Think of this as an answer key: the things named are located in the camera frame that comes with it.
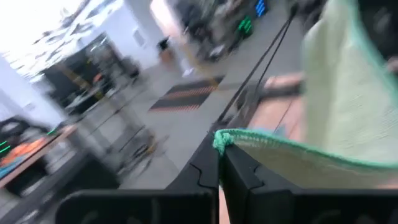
orange object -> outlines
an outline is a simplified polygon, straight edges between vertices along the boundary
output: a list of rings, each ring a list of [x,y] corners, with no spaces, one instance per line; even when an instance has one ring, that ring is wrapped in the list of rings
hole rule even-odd
[[[47,141],[45,138],[40,138],[31,143],[22,143],[10,151],[10,153],[1,160],[1,165],[9,164],[16,160],[19,156],[29,156],[44,146]]]
[[[163,63],[172,62],[174,59],[173,52],[170,49],[163,50],[159,53],[160,59]]]
[[[228,208],[226,206],[224,191],[222,189],[219,189],[218,195],[220,196],[220,199],[218,201],[218,206],[219,206],[218,223],[229,224]]]
[[[98,82],[100,79],[102,78],[102,74],[97,74],[95,77],[94,77],[94,83],[96,83],[96,82]]]

black rope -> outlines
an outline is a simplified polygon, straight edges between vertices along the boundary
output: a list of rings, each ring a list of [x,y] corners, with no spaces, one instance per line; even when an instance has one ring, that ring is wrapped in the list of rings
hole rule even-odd
[[[282,42],[283,42],[284,39],[285,39],[286,33],[287,33],[288,29],[289,29],[289,26],[290,26],[290,24],[292,23],[293,17],[294,17],[294,15],[293,15],[293,16],[290,16],[289,19],[287,20],[286,29],[285,29],[284,33],[282,34],[282,37],[280,38],[279,43],[278,43],[278,45],[276,46],[274,53],[272,54],[271,58],[269,59],[268,64],[267,64],[266,68],[264,69],[263,73],[261,74],[260,79],[259,79],[259,81],[258,81],[258,83],[257,83],[257,85],[256,85],[256,89],[255,89],[255,91],[254,91],[255,94],[258,94],[258,89],[259,89],[260,83],[261,83],[262,79],[264,78],[264,75],[266,74],[266,72],[267,72],[269,66],[271,65],[272,60],[274,59],[276,53],[278,52],[279,47],[282,45]]]
[[[267,50],[263,53],[263,55],[261,56],[261,58],[258,60],[257,64],[253,67],[253,69],[250,71],[249,75],[246,77],[246,79],[242,82],[242,85],[239,87],[239,89],[237,90],[237,92],[234,94],[234,96],[232,97],[232,99],[229,101],[229,103],[227,104],[226,108],[224,109],[224,111],[220,114],[220,116],[217,119],[217,122],[222,122],[222,120],[224,119],[225,115],[227,114],[227,112],[229,111],[230,107],[233,105],[233,103],[236,101],[236,99],[238,98],[238,96],[241,94],[243,88],[248,84],[250,78],[254,75],[254,72],[257,70],[258,66],[260,66],[260,64],[262,63],[262,61],[264,60],[264,58],[267,56],[267,54],[269,53],[269,51],[271,50],[271,48],[274,46],[274,44],[276,43],[277,39],[279,38],[279,36],[281,35],[281,33],[284,31],[280,42],[278,43],[278,46],[274,52],[274,54],[272,55],[269,63],[267,64],[266,69],[264,70],[263,74],[261,75],[261,78],[259,80],[259,83],[257,84],[256,87],[256,91],[258,86],[260,85],[260,82],[262,80],[262,78],[264,77],[264,74],[267,72],[267,69],[269,68],[269,65],[272,62],[272,59],[274,58],[276,52],[278,51],[278,48],[280,47],[280,44],[282,43],[287,30],[289,29],[290,23],[292,22],[294,16],[296,15],[297,11],[298,11],[299,7],[298,5],[293,5],[290,9],[290,16],[289,18],[286,20],[286,22],[284,23],[284,25],[280,28],[280,30],[278,31],[277,35],[274,37],[274,39],[272,40],[270,46],[267,48]]]

white wall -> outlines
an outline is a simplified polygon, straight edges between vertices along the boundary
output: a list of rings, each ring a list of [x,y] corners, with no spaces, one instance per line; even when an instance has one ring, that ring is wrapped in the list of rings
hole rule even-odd
[[[152,0],[150,9],[156,23],[165,35],[185,42],[183,36],[184,28],[180,24],[180,19],[175,13],[172,4],[169,4],[167,0]]]
[[[133,37],[136,29],[146,40],[144,46],[140,46]],[[160,62],[156,42],[150,38],[147,29],[144,29],[144,26],[138,23],[126,4],[109,15],[88,37],[82,38],[80,43],[86,46],[103,32],[111,39],[122,57],[130,56],[139,61],[142,69],[152,67]]]
[[[125,0],[125,3],[133,11],[134,17],[148,33],[149,38],[155,46],[159,41],[165,38],[165,35],[152,16],[152,11],[150,9],[152,0]]]
[[[0,100],[13,113],[55,127],[65,120],[63,111],[32,88],[8,62],[0,57]]]

white pillar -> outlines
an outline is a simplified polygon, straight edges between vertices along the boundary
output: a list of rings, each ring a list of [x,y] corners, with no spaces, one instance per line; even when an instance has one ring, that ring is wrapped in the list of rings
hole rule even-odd
[[[125,0],[125,2],[130,6],[134,17],[138,20],[139,25],[144,28],[153,44],[156,45],[165,38],[155,18],[152,16],[152,10],[150,9],[152,0]]]
[[[52,128],[67,117],[58,105],[36,91],[2,57],[0,57],[0,90],[1,103],[15,114],[47,124]]]
[[[168,0],[152,0],[150,9],[156,23],[166,36],[176,39],[179,44],[186,43],[184,28]]]

wooden platform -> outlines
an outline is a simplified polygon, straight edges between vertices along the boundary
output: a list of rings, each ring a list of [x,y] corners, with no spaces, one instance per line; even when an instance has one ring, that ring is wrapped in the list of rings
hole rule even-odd
[[[270,77],[265,88],[291,85],[301,79],[302,74],[300,73]],[[251,129],[270,131],[282,128],[285,137],[294,141],[303,141],[303,127],[303,99],[301,96],[263,101],[248,126]]]

